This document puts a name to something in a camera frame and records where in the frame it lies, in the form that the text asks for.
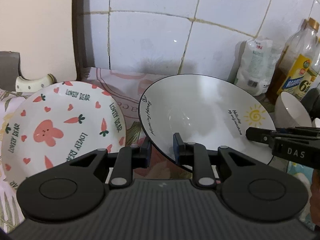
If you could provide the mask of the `right hand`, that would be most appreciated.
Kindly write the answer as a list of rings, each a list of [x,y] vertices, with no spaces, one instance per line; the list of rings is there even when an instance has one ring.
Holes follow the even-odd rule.
[[[320,190],[319,190],[319,171],[314,170],[312,174],[312,184],[310,187],[310,215],[312,222],[316,226],[320,226]]]

